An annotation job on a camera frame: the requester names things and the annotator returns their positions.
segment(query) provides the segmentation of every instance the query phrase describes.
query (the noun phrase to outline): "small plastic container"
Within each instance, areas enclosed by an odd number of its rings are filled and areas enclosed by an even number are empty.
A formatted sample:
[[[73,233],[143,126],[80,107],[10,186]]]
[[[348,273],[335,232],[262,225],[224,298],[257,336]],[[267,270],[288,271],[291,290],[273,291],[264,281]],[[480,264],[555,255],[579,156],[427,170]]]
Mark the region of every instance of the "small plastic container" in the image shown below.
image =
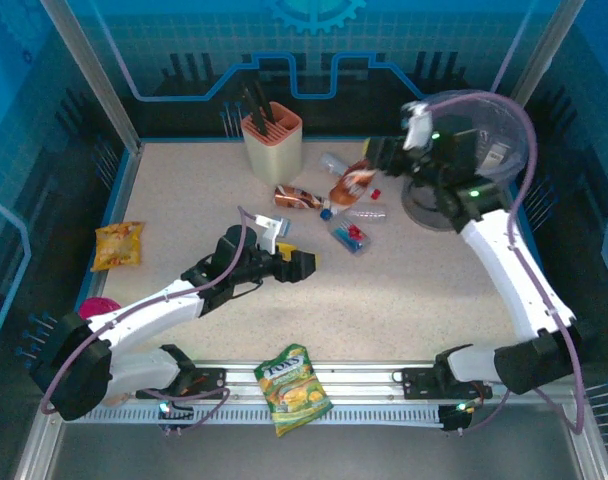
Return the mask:
[[[325,152],[322,154],[320,157],[320,166],[323,170],[332,173],[336,177],[341,177],[344,175],[344,172],[348,170],[348,165],[346,165],[339,157],[330,152]],[[374,188],[369,185],[366,188],[366,194],[373,200],[377,200],[380,198],[382,192],[379,188]]]
[[[356,222],[384,223],[388,209],[383,203],[356,203],[342,213]]]
[[[344,245],[344,248],[353,255],[362,255],[370,247],[370,237],[344,213],[333,215],[328,208],[325,208],[320,213],[320,217],[326,222],[326,228],[328,228],[331,236]]]

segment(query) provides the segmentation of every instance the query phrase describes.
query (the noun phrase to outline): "knife block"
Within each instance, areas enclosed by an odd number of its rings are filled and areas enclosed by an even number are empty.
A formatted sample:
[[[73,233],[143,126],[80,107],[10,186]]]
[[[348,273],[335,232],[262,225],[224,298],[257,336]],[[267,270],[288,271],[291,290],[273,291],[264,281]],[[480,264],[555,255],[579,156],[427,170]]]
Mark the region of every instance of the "knife block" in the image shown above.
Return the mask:
[[[251,115],[242,119],[242,134],[253,174],[274,186],[290,183],[302,171],[302,119],[277,102],[270,105],[275,125],[262,112],[268,134],[258,131]]]

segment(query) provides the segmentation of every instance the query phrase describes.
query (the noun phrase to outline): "chip bag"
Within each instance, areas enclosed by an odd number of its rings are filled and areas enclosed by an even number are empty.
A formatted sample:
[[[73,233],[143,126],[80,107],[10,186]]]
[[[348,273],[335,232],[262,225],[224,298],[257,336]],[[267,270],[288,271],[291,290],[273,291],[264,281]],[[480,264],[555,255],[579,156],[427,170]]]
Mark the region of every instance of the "chip bag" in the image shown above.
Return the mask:
[[[266,397],[278,437],[333,408],[302,345],[294,343],[277,358],[262,363],[255,369],[255,378]]]
[[[142,228],[142,222],[125,222],[95,230],[97,247],[91,272],[119,265],[139,265]]]

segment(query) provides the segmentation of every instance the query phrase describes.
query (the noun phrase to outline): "table surface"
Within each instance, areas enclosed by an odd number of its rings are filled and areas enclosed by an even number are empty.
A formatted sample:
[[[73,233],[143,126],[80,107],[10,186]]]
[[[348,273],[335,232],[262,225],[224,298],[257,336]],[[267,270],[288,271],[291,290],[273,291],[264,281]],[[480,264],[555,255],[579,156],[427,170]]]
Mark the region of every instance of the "table surface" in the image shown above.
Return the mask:
[[[328,193],[335,179],[317,163],[325,151],[353,163],[362,142],[304,142],[304,170],[293,185]],[[260,361],[300,343],[316,361],[363,362],[432,360],[457,345],[515,342],[508,311],[481,262],[455,233],[410,220],[400,202],[402,183],[379,174],[374,180],[389,217],[362,225],[373,243],[356,258],[329,235],[317,212],[272,204],[273,188],[253,176],[242,143],[148,143],[124,218],[146,222],[142,263],[110,270],[102,295],[127,305],[161,290],[213,253],[219,237],[239,223],[236,206],[242,205],[290,218],[285,241],[319,254],[317,271],[297,284],[266,279],[257,292],[141,348],[175,343],[196,360]]]

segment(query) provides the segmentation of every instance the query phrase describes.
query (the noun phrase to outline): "green snack bag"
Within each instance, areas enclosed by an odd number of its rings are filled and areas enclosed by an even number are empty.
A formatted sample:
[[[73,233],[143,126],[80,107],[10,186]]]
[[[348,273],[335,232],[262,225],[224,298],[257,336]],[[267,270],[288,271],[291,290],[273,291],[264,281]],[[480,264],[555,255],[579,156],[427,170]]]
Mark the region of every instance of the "green snack bag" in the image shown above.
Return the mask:
[[[278,437],[333,408],[302,345],[289,345],[277,358],[262,363],[255,369],[255,378]]]

